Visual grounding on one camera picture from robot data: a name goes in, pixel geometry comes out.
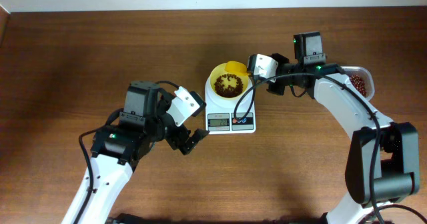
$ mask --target wooden surface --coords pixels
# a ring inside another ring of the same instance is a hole
[[[0,47],[1,47],[1,41],[3,40],[3,35],[6,30],[6,24],[7,24],[8,18],[9,18],[8,12],[0,6]]]
[[[11,15],[0,48],[0,222],[62,220],[85,171],[77,137],[123,106],[130,81],[204,95],[216,65],[254,53],[293,59],[292,35],[313,30],[328,62],[371,72],[376,108],[417,128],[422,189],[403,204],[427,215],[425,7],[123,11]],[[350,140],[308,96],[265,88],[254,134],[211,135],[188,156],[158,143],[111,216],[261,221],[333,209],[346,192]],[[204,125],[203,114],[187,124]],[[420,223],[399,210],[383,216]]]

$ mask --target clear plastic container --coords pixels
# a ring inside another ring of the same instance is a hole
[[[371,73],[363,67],[344,66],[341,68],[348,76],[358,75],[365,81],[366,100],[371,100],[375,94],[374,80]]]

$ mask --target white scale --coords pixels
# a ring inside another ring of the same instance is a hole
[[[246,92],[252,86],[248,82]],[[234,134],[234,133],[253,133],[256,130],[255,122],[255,103],[252,105],[248,115],[241,121],[234,119],[234,107],[239,101],[241,95],[234,98],[220,97],[212,89],[209,78],[205,85],[205,121],[206,130],[209,134]],[[248,110],[252,99],[252,93],[248,94],[240,103],[237,110],[237,117],[243,117]]]

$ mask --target robotic arm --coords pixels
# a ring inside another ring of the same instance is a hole
[[[156,83],[130,84],[124,109],[112,113],[96,130],[90,165],[62,224],[104,224],[139,160],[149,153],[150,143],[166,139],[173,150],[187,155],[207,136],[209,131],[197,129],[190,137],[183,125],[188,117],[197,116],[205,108],[203,99],[183,87],[175,95]],[[117,118],[119,124],[112,125]]]
[[[372,199],[382,206],[417,193],[420,171],[416,129],[410,123],[397,124],[379,112],[356,90],[343,68],[335,63],[326,64],[319,32],[294,35],[294,50],[297,64],[290,64],[289,59],[280,54],[257,54],[249,58],[248,72],[254,80],[268,83],[267,91],[276,95],[283,95],[286,86],[292,91],[294,85],[304,88],[312,99],[332,113],[352,140],[346,167],[348,192],[334,210],[322,216],[321,223],[364,223],[369,221],[364,217],[373,210]],[[381,161],[376,150],[375,198],[370,194],[369,175],[376,125],[367,109],[379,123],[381,150],[393,153],[391,159]]]

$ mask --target red beans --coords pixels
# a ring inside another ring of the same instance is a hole
[[[237,82],[236,87],[232,87],[231,85],[228,85],[228,87],[225,87],[222,80],[223,78],[227,79],[228,81],[231,81],[231,79],[235,79]],[[227,97],[227,98],[237,97],[243,92],[242,80],[237,75],[224,74],[216,79],[215,92],[222,97]]]
[[[356,90],[358,90],[362,96],[366,97],[365,81],[358,75],[351,75],[350,81]]]

